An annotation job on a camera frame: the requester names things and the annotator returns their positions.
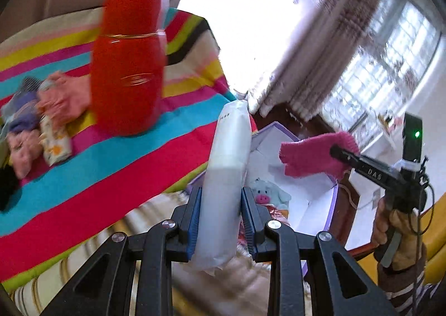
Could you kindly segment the right hand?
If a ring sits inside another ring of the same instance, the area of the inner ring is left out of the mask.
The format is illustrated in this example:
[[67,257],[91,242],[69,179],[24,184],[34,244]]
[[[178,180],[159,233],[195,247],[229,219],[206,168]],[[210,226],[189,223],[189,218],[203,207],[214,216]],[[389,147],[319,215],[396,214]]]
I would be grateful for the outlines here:
[[422,237],[415,234],[418,230],[416,215],[388,210],[385,199],[381,198],[374,218],[371,243],[374,246],[385,245],[388,240],[386,232],[390,228],[401,234],[400,243],[392,258],[392,269],[402,271],[414,266],[423,255]]

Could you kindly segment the striped sleeve forearm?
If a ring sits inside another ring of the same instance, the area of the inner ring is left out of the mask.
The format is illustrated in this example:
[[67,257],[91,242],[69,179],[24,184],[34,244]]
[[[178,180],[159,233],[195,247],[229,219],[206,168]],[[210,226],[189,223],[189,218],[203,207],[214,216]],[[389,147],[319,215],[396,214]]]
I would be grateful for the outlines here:
[[395,271],[392,267],[377,266],[378,286],[399,315],[412,315],[413,280],[416,278],[415,315],[445,316],[445,276],[436,284],[424,284],[426,268],[426,247],[416,265]]

